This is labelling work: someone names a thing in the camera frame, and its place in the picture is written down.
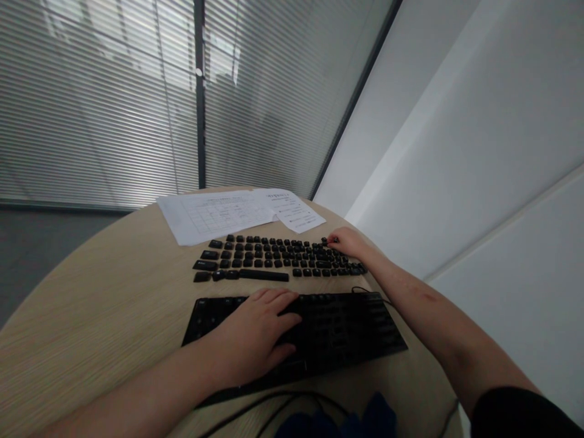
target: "black metal frame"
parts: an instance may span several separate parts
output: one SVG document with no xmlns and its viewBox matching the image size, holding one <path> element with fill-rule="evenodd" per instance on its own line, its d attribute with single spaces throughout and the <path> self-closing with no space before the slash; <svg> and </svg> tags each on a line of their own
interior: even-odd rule
<svg viewBox="0 0 584 438">
<path fill-rule="evenodd" d="M 391 28 L 391 25 L 394 23 L 395 16 L 397 15 L 397 12 L 398 12 L 400 6 L 402 5 L 402 1 L 403 0 L 394 0 L 393 3 L 391 4 L 391 6 L 389 7 L 389 11 L 388 11 L 387 16 L 385 17 L 385 21 L 383 23 L 383 26 L 381 27 L 381 31 L 380 31 L 379 35 L 377 35 L 377 39 L 375 40 L 373 50 L 369 54 L 369 58 L 367 58 L 367 62 L 365 64 L 365 68 L 363 70 L 363 73 L 361 73 L 361 76 L 359 77 L 359 80 L 357 82 L 357 86 L 355 87 L 355 91 L 353 92 L 353 95 L 351 96 L 351 99 L 349 100 L 349 105 L 348 105 L 345 113 L 343 114 L 343 117 L 341 119 L 341 124 L 339 125 L 338 129 L 336 130 L 335 137 L 333 138 L 333 142 L 332 142 L 332 144 L 328 150 L 328 153 L 327 153 L 327 158 L 324 161 L 324 163 L 322 163 L 321 171 L 319 172 L 318 178 L 316 179 L 314 189 L 312 190 L 312 193 L 310 194 L 311 201 L 315 198 L 316 192 L 318 191 L 318 188 L 321 185 L 322 179 L 324 178 L 324 174 L 326 173 L 327 169 L 329 168 L 330 160 L 332 159 L 333 155 L 335 154 L 336 147 L 339 145 L 339 142 L 341 141 L 341 136 L 342 136 L 345 128 L 347 127 L 347 124 L 349 123 L 349 119 L 351 118 L 351 115 L 353 114 L 353 110 L 355 109 L 355 106 L 357 105 L 357 101 L 359 100 L 359 96 L 361 95 L 361 92 L 363 91 L 363 88 L 365 87 L 365 83 L 367 82 L 367 79 L 369 78 L 369 74 L 371 73 L 371 70 L 373 70 L 373 65 L 375 65 L 375 61 L 377 60 L 379 52 L 381 51 L 381 48 L 383 47 L 383 43 L 385 42 L 385 39 L 387 38 L 387 35 L 389 33 L 389 29 Z"/>
</svg>

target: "window blinds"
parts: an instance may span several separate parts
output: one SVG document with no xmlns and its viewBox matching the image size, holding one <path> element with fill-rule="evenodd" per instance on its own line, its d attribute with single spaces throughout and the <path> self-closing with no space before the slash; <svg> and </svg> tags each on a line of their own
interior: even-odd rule
<svg viewBox="0 0 584 438">
<path fill-rule="evenodd" d="M 188 0 L 3 0 L 0 198 L 134 209 L 198 189 Z"/>
<path fill-rule="evenodd" d="M 206 0 L 207 186 L 310 197 L 390 6 Z"/>
</svg>

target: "black keyboard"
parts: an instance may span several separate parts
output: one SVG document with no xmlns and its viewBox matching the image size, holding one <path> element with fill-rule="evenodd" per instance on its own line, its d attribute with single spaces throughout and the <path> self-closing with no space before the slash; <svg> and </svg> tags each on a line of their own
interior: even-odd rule
<svg viewBox="0 0 584 438">
<path fill-rule="evenodd" d="M 247 297 L 201 298 L 195 303 L 182 345 L 196 341 L 223 322 Z M 269 374 L 239 388 L 217 392 L 200 406 L 324 374 L 406 350 L 400 332 L 377 292 L 300 295 L 282 313 L 302 322 L 278 343 L 291 342 L 296 353 Z"/>
</svg>

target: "paper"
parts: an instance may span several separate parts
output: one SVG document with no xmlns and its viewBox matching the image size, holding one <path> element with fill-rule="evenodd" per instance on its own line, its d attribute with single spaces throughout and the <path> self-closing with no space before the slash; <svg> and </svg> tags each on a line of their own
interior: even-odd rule
<svg viewBox="0 0 584 438">
<path fill-rule="evenodd" d="M 274 220 L 274 212 L 247 190 L 164 196 L 156 202 L 181 246 L 197 245 Z"/>
<path fill-rule="evenodd" d="M 255 189 L 253 194 L 278 216 L 282 223 L 297 233 L 303 233 L 326 221 L 294 193 L 283 189 Z"/>
</svg>

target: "right hand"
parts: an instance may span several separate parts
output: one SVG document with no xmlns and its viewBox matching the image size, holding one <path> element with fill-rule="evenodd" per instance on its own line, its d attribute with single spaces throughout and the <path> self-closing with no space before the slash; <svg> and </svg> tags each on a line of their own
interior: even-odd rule
<svg viewBox="0 0 584 438">
<path fill-rule="evenodd" d="M 354 229 L 340 227 L 328 236 L 328 247 L 341 251 L 349 257 L 361 260 L 361 257 L 372 248 Z"/>
</svg>

